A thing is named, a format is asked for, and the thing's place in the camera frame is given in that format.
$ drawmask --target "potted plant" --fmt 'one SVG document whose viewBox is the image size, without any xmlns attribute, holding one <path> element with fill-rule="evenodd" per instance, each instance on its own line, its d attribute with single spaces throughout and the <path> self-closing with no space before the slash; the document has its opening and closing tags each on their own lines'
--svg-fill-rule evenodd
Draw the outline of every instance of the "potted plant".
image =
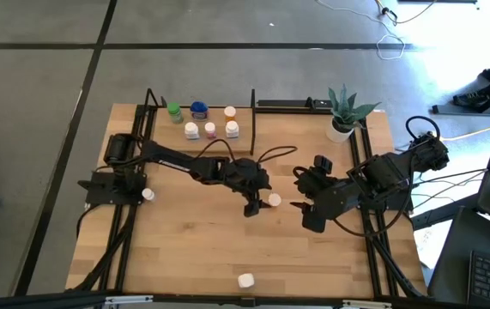
<svg viewBox="0 0 490 309">
<path fill-rule="evenodd" d="M 354 131 L 358 121 L 365 118 L 374 108 L 380 104 L 365 104 L 354 108 L 355 97 L 352 94 L 349 98 L 346 96 L 346 85 L 340 92 L 340 101 L 336 99 L 334 90 L 329 88 L 329 97 L 332 102 L 332 115 L 334 116 L 330 125 L 327 126 L 326 135 L 332 142 L 344 142 Z"/>
</svg>

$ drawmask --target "gray concrete floor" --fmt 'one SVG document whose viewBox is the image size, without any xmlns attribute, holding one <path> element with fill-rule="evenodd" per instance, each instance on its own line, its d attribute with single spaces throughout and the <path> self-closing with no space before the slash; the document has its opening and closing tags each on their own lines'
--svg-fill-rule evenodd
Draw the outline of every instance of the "gray concrete floor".
<svg viewBox="0 0 490 309">
<path fill-rule="evenodd" d="M 326 2 L 372 16 L 378 12 L 372 0 Z M 424 7 L 384 3 L 403 19 Z M 0 1 L 0 42 L 94 43 L 107 4 Z M 326 98 L 327 87 L 346 83 L 349 91 L 359 93 L 358 103 L 383 102 L 380 108 L 390 116 L 394 144 L 401 146 L 409 140 L 403 133 L 408 117 L 429 115 L 430 106 L 483 85 L 476 76 L 490 67 L 490 0 L 480 0 L 477 6 L 438 3 L 395 32 L 406 36 L 407 43 L 432 48 L 405 52 L 395 61 L 382 61 L 375 51 L 346 50 L 103 51 L 30 293 L 64 289 L 85 196 L 76 181 L 87 179 L 94 168 L 112 103 L 141 104 L 151 87 L 157 95 L 182 103 L 200 98 L 211 105 L 245 106 L 251 88 L 259 100 Z M 328 10 L 313 0 L 128 0 L 119 2 L 107 42 L 375 43 L 382 35 L 379 24 Z M 0 51 L 0 296 L 10 293 L 91 54 Z M 483 117 L 432 118 L 446 137 L 490 126 L 490 118 Z M 430 129 L 424 124 L 415 128 Z M 452 162 L 438 176 L 483 167 L 490 132 L 447 146 Z M 476 152 L 484 155 L 465 165 Z M 422 190 L 418 192 L 427 194 L 439 188 Z M 474 185 L 454 194 L 473 191 Z M 419 210 L 443 203 L 427 203 Z"/>
</svg>

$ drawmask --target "wooden table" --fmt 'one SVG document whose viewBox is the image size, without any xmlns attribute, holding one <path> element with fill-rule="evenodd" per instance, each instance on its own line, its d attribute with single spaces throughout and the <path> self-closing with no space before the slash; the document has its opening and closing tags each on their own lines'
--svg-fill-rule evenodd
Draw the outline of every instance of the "wooden table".
<svg viewBox="0 0 490 309">
<path fill-rule="evenodd" d="M 107 138 L 130 132 L 135 110 L 134 105 L 113 106 L 98 165 L 103 165 Z M 349 142 L 332 143 L 324 135 L 329 119 L 326 115 L 257 115 L 255 159 L 274 146 L 294 145 L 299 150 L 263 164 L 282 204 L 262 209 L 252 218 L 243 217 L 244 198 L 228 188 L 207 187 L 185 173 L 147 164 L 148 187 L 156 193 L 156 199 L 137 211 L 124 291 L 371 298 L 365 240 L 329 223 L 322 234 L 310 232 L 301 226 L 300 210 L 289 204 L 304 200 L 293 185 L 294 167 L 309 167 L 315 155 L 331 159 L 337 177 L 345 177 L 353 166 Z M 392 151 L 385 113 L 373 112 L 367 123 L 372 152 Z M 67 288 L 80 283 L 104 253 L 112 214 L 112 206 L 102 206 L 84 219 Z M 387 211 L 386 222 L 395 214 Z M 351 210 L 339 220 L 362 232 L 359 211 Z M 392 255 L 402 272 L 425 293 L 411 223 L 402 217 L 388 235 Z M 114 286 L 117 266 L 115 258 L 108 287 Z M 380 257 L 378 270 L 382 290 L 388 294 Z M 255 276 L 253 288 L 239 289 L 237 276 L 244 273 Z"/>
</svg>

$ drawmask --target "green bottle cap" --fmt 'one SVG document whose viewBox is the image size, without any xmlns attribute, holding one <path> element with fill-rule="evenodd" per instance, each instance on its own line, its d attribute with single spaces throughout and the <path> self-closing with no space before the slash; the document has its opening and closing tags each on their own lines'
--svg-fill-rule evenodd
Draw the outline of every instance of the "green bottle cap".
<svg viewBox="0 0 490 309">
<path fill-rule="evenodd" d="M 179 112 L 179 105 L 178 103 L 171 102 L 168 103 L 166 109 L 168 110 L 168 113 L 175 114 Z"/>
</svg>

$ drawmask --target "white flower pot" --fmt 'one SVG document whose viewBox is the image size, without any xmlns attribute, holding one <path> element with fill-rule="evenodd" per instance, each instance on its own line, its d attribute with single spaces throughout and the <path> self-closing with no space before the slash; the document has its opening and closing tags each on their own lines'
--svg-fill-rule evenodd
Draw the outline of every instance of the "white flower pot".
<svg viewBox="0 0 490 309">
<path fill-rule="evenodd" d="M 345 142 L 353 131 L 354 129 L 350 130 L 347 133 L 341 133 L 340 131 L 335 129 L 334 126 L 332 126 L 331 119 L 326 127 L 325 133 L 332 142 Z"/>
</svg>

